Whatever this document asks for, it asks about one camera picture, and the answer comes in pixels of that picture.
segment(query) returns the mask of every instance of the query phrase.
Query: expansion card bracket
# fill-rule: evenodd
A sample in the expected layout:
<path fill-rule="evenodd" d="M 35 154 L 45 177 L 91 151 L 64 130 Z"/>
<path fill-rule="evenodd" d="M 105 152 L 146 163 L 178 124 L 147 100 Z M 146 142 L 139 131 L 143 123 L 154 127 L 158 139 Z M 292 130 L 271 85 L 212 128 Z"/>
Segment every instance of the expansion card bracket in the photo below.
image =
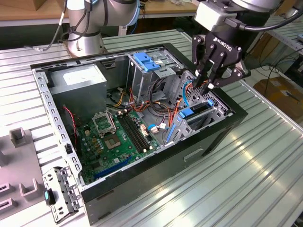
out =
<path fill-rule="evenodd" d="M 50 206 L 54 221 L 61 223 L 83 206 L 77 183 L 67 166 L 54 167 L 43 175 L 45 201 Z"/>

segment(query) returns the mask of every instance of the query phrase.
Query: cardboard box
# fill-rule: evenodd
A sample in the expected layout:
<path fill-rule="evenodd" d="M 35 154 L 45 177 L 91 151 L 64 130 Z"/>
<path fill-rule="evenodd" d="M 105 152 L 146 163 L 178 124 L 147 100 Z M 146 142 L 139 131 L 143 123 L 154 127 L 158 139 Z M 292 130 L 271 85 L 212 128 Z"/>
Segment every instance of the cardboard box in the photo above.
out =
<path fill-rule="evenodd" d="M 0 5 L 36 11 L 46 0 L 0 0 Z"/>
<path fill-rule="evenodd" d="M 263 79 L 254 86 L 262 95 L 266 82 L 267 79 Z M 297 85 L 293 85 L 283 77 L 272 78 L 268 83 L 266 98 L 297 124 L 303 121 L 303 90 Z"/>

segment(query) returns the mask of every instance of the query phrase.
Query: robotiq logo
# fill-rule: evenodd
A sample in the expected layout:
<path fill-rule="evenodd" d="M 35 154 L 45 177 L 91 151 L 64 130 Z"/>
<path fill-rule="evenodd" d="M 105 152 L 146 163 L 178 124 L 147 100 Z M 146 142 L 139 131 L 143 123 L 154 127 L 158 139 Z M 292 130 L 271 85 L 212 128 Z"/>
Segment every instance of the robotiq logo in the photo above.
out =
<path fill-rule="evenodd" d="M 229 50 L 229 52 L 232 51 L 232 48 L 228 44 L 226 44 L 222 40 L 218 39 L 217 37 L 214 38 L 214 41 L 218 42 L 219 44 L 221 44 L 222 46 L 224 46 L 227 50 Z"/>

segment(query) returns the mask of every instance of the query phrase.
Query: metal plate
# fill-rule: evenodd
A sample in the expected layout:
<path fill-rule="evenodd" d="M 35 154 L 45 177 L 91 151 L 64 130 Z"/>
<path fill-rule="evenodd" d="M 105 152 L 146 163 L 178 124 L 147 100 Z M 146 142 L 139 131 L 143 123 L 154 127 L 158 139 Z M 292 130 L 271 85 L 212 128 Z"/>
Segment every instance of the metal plate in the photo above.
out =
<path fill-rule="evenodd" d="M 104 42 L 109 51 L 169 42 L 191 60 L 191 38 L 176 30 L 110 37 Z M 50 52 L 56 53 L 49 53 L 52 57 L 68 57 L 62 45 Z M 19 60 L 18 56 L 27 54 L 27 60 Z M 0 111 L 0 133 L 17 125 L 30 129 L 43 173 L 53 166 L 64 166 L 64 161 L 57 152 L 34 79 L 28 77 L 25 83 L 23 79 L 31 76 L 31 59 L 50 61 L 48 56 L 24 48 L 0 51 L 0 85 L 10 86 L 0 88 L 0 110 L 6 113 Z M 94 226 L 242 227 L 290 226 L 294 222 L 303 210 L 302 129 L 246 84 L 236 82 L 223 89 L 249 113 L 243 123 L 215 152 Z M 0 226 L 52 222 L 49 208 L 41 202 L 0 221 Z M 88 226 L 84 209 L 62 226 Z"/>

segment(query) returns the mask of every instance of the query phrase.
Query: desk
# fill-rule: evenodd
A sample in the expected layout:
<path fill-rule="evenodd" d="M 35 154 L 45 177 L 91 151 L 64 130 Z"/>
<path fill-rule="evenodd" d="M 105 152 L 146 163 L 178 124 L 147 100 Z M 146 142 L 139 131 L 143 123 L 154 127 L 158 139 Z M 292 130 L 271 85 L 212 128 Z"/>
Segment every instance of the desk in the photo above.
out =
<path fill-rule="evenodd" d="M 191 38 L 177 30 L 104 39 L 108 51 L 172 43 L 191 60 Z M 30 64 L 69 58 L 62 44 L 48 52 L 0 51 L 0 136 L 31 130 L 44 174 L 65 162 L 57 147 Z M 212 153 L 94 227 L 291 226 L 303 210 L 303 130 L 244 81 L 223 88 L 248 112 Z M 8 226 L 55 226 L 38 203 L 0 221 Z M 60 224 L 87 227 L 84 209 Z"/>
<path fill-rule="evenodd" d="M 149 1 L 145 6 L 145 18 L 188 17 L 196 13 L 197 6 L 192 3 L 175 5 L 170 0 L 164 2 Z M 29 11 L 7 6 L 0 6 L 0 26 L 25 26 L 57 24 L 62 9 L 56 0 L 47 0 L 37 11 Z M 69 23 L 65 15 L 64 23 Z M 126 34 L 127 27 L 119 27 L 119 35 Z"/>

